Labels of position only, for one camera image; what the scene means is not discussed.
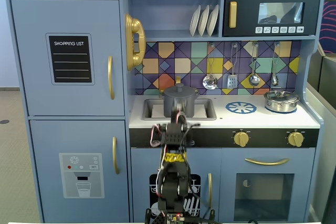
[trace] sink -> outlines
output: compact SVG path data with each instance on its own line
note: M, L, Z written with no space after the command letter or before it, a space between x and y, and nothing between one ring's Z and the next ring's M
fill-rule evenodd
M142 120L167 120L169 118L163 115L163 100L162 99L147 99L143 103ZM201 120L216 120L214 105L210 99L195 100L195 115L192 118L187 118L188 121Z

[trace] toy kitchen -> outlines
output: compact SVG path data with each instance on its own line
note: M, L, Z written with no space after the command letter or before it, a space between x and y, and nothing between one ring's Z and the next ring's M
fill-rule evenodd
M195 124L186 212L307 222L323 1L7 0L41 221L160 214L155 125L179 100Z

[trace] cabinet door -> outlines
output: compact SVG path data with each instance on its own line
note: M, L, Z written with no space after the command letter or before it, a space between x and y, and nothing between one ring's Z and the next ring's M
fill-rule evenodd
M44 222L129 222L124 121L30 126Z
M157 209L155 180L160 164L161 149L131 149L132 158L132 189L134 222L143 222L145 210L151 208L155 218L160 213ZM187 150L188 162L192 174L192 186L203 201L212 199L212 208L218 219L219 180L221 171L221 149L191 148ZM191 194L185 200L185 210L191 215L201 217L207 206L203 206Z
M223 149L219 221L303 222L314 152L314 148Z
M119 1L12 0L12 8L29 115L124 115Z

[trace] gray pot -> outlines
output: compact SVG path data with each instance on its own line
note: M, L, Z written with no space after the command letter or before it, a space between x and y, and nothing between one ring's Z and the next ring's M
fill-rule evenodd
M264 94L265 107L279 113L289 113L296 109L300 98L288 91L268 91Z
M184 110L187 118L192 118L195 114L195 99L199 96L198 90L183 83L176 83L175 86L169 87L160 94L163 99L164 116L170 118L173 107Z

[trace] slotted spatula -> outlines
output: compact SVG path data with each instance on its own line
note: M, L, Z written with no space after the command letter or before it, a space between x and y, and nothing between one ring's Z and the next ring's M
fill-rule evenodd
M236 48L236 60L235 60L235 63L232 62L232 52L233 52L234 48ZM232 72L227 77L227 88L228 89L236 89L238 87L237 76L234 74L235 73L235 64L237 62L237 54L238 54L237 43L232 43L232 46L231 46L231 58L230 58L230 61L232 63Z

